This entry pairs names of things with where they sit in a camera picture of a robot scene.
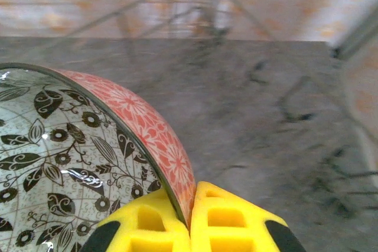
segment bowl rim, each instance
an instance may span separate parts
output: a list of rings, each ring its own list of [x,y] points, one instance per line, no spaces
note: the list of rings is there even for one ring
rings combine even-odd
[[[158,176],[162,184],[162,187],[166,190],[167,195],[172,203],[172,206],[177,214],[178,219],[188,227],[183,211],[181,210],[180,203],[178,202],[177,196],[172,190],[164,173],[162,172],[157,162],[155,161],[154,156],[149,152],[149,150],[145,147],[145,145],[137,137],[137,135],[134,134],[134,132],[129,128],[129,126],[106,103],[104,103],[101,99],[95,96],[91,91],[88,91],[88,89],[76,83],[71,78],[66,77],[65,75],[59,73],[57,70],[60,70],[60,69],[50,69],[50,68],[39,66],[39,65],[34,65],[34,64],[29,64],[29,63],[16,63],[16,62],[0,63],[0,70],[3,70],[3,69],[31,70],[31,71],[39,72],[41,74],[51,76],[52,78],[60,80],[63,83],[67,84],[68,86],[72,87],[73,89],[76,89],[79,92],[83,93],[83,95],[88,97],[93,103],[96,104],[96,106],[98,106],[104,112],[106,112],[106,114],[109,115],[109,117],[113,119],[118,124],[118,126],[120,126],[122,131],[130,135],[130,137],[134,140],[136,145],[139,147],[139,150],[141,150],[142,153],[146,156],[146,159],[148,160],[149,164],[155,170],[156,175]]]

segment red patterned bowl exterior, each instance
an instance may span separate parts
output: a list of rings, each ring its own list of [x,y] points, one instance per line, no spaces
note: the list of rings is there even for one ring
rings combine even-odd
[[[190,224],[195,180],[183,145],[164,118],[145,100],[112,81],[94,75],[56,70],[94,94],[115,112],[144,144],[172,189],[185,222]]]

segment gray marble surface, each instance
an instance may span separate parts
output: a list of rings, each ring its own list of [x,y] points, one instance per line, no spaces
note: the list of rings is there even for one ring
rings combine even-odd
[[[0,61],[48,41],[1,38]],[[343,95],[343,63],[324,43],[285,47]],[[198,181],[281,216],[308,251],[378,251],[377,199],[360,193],[376,188],[353,175],[367,169],[350,122],[271,43],[71,39],[28,63],[139,94],[174,128]]]

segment yellow plastic part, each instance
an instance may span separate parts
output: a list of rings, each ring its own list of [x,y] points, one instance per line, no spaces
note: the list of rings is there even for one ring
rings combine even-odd
[[[286,222],[208,182],[199,182],[191,218],[192,252],[279,252],[265,226]]]
[[[190,252],[189,232],[159,189],[115,211],[99,226],[121,223],[106,252]]]

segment ceramic bowl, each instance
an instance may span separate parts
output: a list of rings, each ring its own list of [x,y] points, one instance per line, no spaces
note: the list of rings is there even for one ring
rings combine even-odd
[[[89,74],[0,64],[0,251],[78,251],[161,185],[189,225],[190,161],[143,99]]]

